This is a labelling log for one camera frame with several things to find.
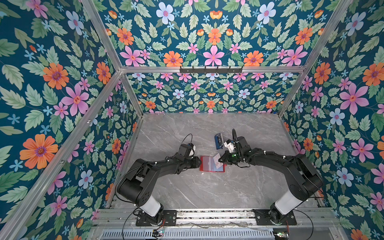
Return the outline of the red card holder wallet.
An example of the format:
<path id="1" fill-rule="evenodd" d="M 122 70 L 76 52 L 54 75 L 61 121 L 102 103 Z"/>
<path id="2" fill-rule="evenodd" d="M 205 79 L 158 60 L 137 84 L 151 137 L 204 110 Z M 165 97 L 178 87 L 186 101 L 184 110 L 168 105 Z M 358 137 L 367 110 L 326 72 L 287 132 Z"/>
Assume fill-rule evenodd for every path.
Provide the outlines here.
<path id="1" fill-rule="evenodd" d="M 223 165 L 221 168 L 216 169 L 213 157 L 212 156 L 201 156 L 202 164 L 200 166 L 201 172 L 210 172 L 210 173 L 224 173 L 226 165 Z"/>

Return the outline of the white credit card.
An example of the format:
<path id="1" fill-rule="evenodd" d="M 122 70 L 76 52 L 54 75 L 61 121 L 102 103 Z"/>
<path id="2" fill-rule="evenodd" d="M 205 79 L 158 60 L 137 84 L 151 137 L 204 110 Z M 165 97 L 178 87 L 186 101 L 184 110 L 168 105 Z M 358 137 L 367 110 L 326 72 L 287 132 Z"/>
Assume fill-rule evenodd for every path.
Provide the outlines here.
<path id="1" fill-rule="evenodd" d="M 219 168 L 221 168 L 224 165 L 222 162 L 220 162 L 220 158 L 221 158 L 220 153 L 216 154 L 213 157 L 213 161 L 214 161 L 216 169 L 219 169 Z"/>

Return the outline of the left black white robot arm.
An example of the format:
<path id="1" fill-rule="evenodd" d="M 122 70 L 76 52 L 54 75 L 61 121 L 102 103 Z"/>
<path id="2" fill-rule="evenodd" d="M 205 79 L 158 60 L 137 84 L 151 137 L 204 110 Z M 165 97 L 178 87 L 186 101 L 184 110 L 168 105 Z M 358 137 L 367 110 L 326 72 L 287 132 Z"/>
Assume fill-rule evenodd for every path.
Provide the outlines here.
<path id="1" fill-rule="evenodd" d="M 192 143 L 181 144 L 178 152 L 162 161 L 137 159 L 116 184 L 116 193 L 144 212 L 151 225 L 160 224 L 164 219 L 164 206 L 152 196 L 156 183 L 163 176 L 198 169 L 202 162 L 195 156 L 195 150 Z"/>

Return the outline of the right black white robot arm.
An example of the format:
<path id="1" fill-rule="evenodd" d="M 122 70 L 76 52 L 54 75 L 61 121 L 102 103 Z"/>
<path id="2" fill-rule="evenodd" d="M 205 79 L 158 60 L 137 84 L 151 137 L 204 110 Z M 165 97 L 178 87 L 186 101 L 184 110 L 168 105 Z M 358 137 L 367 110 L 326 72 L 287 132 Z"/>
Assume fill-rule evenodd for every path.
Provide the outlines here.
<path id="1" fill-rule="evenodd" d="M 324 181 L 311 161 L 304 155 L 279 155 L 275 152 L 260 148 L 251 148 L 244 137 L 235 137 L 224 142 L 227 148 L 219 161 L 225 165 L 246 164 L 262 166 L 278 171 L 285 176 L 288 191 L 276 200 L 267 214 L 270 221 L 281 224 L 296 207 L 319 191 Z"/>

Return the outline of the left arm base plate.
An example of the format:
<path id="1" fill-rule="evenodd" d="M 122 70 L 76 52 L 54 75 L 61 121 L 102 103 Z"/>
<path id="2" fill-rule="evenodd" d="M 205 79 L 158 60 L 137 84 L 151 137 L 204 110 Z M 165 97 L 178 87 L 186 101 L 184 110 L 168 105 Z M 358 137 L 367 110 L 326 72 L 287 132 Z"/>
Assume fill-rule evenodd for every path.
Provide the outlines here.
<path id="1" fill-rule="evenodd" d="M 160 210 L 157 215 L 151 217 L 144 211 L 140 211 L 136 227 L 160 227 L 160 226 L 175 226 L 178 212 L 176 210 Z"/>

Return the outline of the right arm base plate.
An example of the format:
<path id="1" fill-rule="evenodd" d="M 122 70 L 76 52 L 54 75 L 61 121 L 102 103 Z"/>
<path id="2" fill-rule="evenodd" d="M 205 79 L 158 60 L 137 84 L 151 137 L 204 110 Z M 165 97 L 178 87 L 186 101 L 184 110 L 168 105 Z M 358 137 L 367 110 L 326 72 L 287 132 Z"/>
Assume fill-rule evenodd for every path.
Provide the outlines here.
<path id="1" fill-rule="evenodd" d="M 255 214 L 258 226 L 296 226 L 297 221 L 294 213 L 291 211 L 286 215 L 282 215 L 278 210 L 269 209 L 252 209 Z"/>

